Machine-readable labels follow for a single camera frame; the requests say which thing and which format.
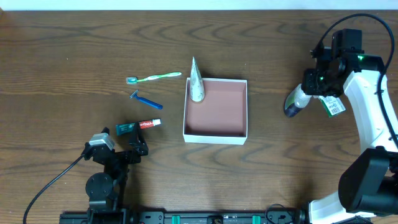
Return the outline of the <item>clear hand sanitizer bottle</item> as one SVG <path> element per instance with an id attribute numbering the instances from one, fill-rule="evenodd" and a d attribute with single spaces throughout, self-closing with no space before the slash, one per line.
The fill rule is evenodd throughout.
<path id="1" fill-rule="evenodd" d="M 286 117 L 294 117 L 308 105 L 311 98 L 311 95 L 306 95 L 302 90 L 302 84 L 298 84 L 298 86 L 285 99 L 284 114 Z"/>

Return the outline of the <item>green white soap box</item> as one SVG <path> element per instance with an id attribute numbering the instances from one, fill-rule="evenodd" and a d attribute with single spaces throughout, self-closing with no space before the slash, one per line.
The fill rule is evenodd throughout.
<path id="1" fill-rule="evenodd" d="M 339 98 L 336 98 L 334 96 L 319 96 L 318 99 L 321 101 L 329 118 L 337 116 L 346 111 L 345 106 Z"/>

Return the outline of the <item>white lotion tube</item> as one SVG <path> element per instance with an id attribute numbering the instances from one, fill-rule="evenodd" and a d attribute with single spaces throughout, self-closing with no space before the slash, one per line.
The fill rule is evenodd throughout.
<path id="1" fill-rule="evenodd" d="M 201 73 L 198 69 L 195 57 L 192 58 L 192 67 L 190 72 L 190 99 L 193 102 L 201 103 L 205 98 L 205 88 Z"/>

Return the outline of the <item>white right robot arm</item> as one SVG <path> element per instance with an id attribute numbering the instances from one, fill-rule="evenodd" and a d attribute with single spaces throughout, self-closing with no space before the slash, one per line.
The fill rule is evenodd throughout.
<path id="1" fill-rule="evenodd" d="M 397 214 L 397 146 L 389 132 L 397 117 L 381 74 L 382 58 L 365 54 L 361 46 L 361 30 L 336 31 L 331 47 L 314 51 L 316 67 L 304 73 L 306 95 L 348 97 L 361 146 L 360 156 L 340 177 L 338 191 L 309 203 L 310 223 L 361 223 Z"/>

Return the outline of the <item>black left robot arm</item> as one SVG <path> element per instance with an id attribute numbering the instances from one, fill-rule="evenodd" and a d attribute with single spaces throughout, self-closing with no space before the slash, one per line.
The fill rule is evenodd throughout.
<path id="1" fill-rule="evenodd" d="M 92 175 L 86 183 L 89 196 L 89 209 L 93 212 L 116 211 L 123 203 L 129 166 L 140 163 L 141 157 L 148 155 L 149 148 L 142 135 L 139 123 L 134 123 L 129 132 L 130 150 L 116 152 L 115 142 L 104 128 L 85 144 L 83 158 L 104 166 L 102 172 Z"/>

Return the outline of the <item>red green toothpaste tube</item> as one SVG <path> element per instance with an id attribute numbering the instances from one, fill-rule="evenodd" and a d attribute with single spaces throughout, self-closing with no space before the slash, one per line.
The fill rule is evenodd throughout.
<path id="1" fill-rule="evenodd" d="M 141 129 L 147 129 L 147 128 L 152 128 L 155 126 L 160 125 L 161 119 L 151 119 L 151 120 L 146 120 L 146 121 L 140 121 L 138 122 L 139 127 Z M 116 134 L 118 136 L 131 133 L 135 127 L 135 123 L 128 123 L 128 124 L 117 124 L 116 125 Z"/>

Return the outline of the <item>blue disposable razor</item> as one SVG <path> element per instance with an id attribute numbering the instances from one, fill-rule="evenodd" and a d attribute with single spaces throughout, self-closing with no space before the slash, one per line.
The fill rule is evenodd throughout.
<path id="1" fill-rule="evenodd" d="M 163 109 L 163 106 L 162 106 L 162 105 L 160 105 L 160 104 L 158 104 L 158 103 L 155 103 L 155 102 L 153 102 L 153 101 L 151 101 L 151 100 L 148 100 L 147 98 L 138 96 L 138 95 L 137 95 L 138 92 L 139 92 L 139 90 L 134 91 L 134 92 L 130 95 L 130 99 L 133 99 L 133 98 L 134 98 L 134 99 L 140 101 L 141 103 L 146 104 L 146 105 L 149 105 L 149 106 L 151 106 L 151 107 L 153 107 L 153 108 L 155 108 L 155 109 L 158 109 L 158 110 L 162 110 L 162 109 Z"/>

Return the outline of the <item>green white toothbrush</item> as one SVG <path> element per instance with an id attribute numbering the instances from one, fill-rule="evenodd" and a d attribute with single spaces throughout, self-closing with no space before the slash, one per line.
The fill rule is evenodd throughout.
<path id="1" fill-rule="evenodd" d="M 156 80 L 156 79 L 160 79 L 160 78 L 178 77 L 181 74 L 182 74 L 181 72 L 171 72 L 171 73 L 165 73 L 162 75 L 151 75 L 151 76 L 143 78 L 143 79 L 138 79 L 137 77 L 127 77 L 126 83 L 128 85 L 135 85 L 136 83 Z"/>

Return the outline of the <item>white box with pink interior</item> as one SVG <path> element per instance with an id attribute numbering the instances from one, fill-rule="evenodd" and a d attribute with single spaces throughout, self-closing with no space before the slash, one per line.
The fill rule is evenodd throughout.
<path id="1" fill-rule="evenodd" d="M 186 143 L 243 145 L 248 138 L 248 84 L 246 80 L 204 78 L 205 98 L 190 99 L 187 78 L 183 112 Z"/>

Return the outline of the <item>black mounting rail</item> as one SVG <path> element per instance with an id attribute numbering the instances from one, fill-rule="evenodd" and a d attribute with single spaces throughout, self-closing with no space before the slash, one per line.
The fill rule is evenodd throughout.
<path id="1" fill-rule="evenodd" d="M 271 205 L 265 211 L 213 211 L 213 212 L 167 212 L 133 211 L 126 208 L 115 211 L 63 212 L 59 222 L 63 224 L 303 224 L 308 223 L 304 209 Z"/>

